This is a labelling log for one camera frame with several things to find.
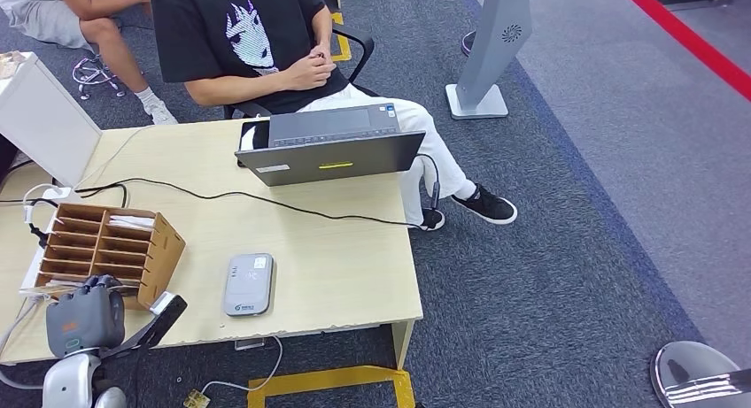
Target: yellow tape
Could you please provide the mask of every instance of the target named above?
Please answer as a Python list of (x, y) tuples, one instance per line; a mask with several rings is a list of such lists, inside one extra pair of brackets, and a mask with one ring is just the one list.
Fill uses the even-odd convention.
[[(394, 394), (399, 408), (414, 408), (414, 392), (409, 373), (404, 370), (391, 370), (380, 366), (351, 366), (273, 377), (263, 388), (248, 392), (248, 408), (265, 408), (266, 396), (290, 395), (383, 381), (393, 382)], [(248, 386), (255, 388), (262, 382), (263, 379), (252, 380)]]
[[(334, 20), (334, 23), (337, 23), (339, 25), (343, 25), (345, 23), (345, 18), (342, 16), (341, 12), (332, 12), (331, 18)], [(331, 56), (331, 59), (333, 61), (351, 60), (352, 52), (350, 51), (350, 42), (342, 35), (337, 35), (337, 41), (339, 42), (339, 54)]]

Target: white sock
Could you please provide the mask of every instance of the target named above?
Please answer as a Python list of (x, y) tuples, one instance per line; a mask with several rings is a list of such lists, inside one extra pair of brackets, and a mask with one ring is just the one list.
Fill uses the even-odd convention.
[(155, 104), (159, 101), (159, 98), (154, 94), (154, 91), (151, 90), (151, 87), (146, 87), (141, 92), (135, 92), (135, 96), (138, 97), (139, 100), (141, 100), (141, 103), (143, 103), (143, 106)]
[(453, 194), (462, 200), (467, 200), (475, 194), (475, 191), (477, 191), (477, 185), (470, 180), (464, 180), (461, 187)]

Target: white device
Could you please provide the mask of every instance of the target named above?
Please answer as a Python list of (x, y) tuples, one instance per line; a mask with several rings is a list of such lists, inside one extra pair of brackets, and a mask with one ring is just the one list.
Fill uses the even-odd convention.
[(33, 52), (23, 55), (27, 60), (16, 74), (0, 80), (0, 134), (72, 187), (102, 131)]
[(268, 253), (237, 255), (229, 260), (224, 287), (224, 313), (231, 317), (259, 315), (271, 302), (274, 259)]

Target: laptop keyboard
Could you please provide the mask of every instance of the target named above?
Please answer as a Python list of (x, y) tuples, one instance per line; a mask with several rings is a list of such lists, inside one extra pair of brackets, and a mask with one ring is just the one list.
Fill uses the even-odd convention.
[(350, 134), (337, 134), (337, 135), (319, 135), (308, 136), (304, 138), (287, 138), (284, 140), (275, 140), (273, 147), (290, 147), (293, 145), (312, 144), (315, 142), (329, 142), (329, 141), (341, 141), (352, 140), (355, 138), (369, 138), (371, 136), (380, 136), (388, 134), (396, 134), (397, 130), (392, 129), (375, 129), (366, 132), (355, 132)]

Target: white sneaker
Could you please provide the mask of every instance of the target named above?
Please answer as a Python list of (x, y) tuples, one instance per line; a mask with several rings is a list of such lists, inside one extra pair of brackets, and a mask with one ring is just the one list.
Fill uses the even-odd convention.
[(143, 110), (151, 116), (154, 125), (177, 125), (177, 119), (166, 109), (166, 105), (162, 100), (144, 105)]

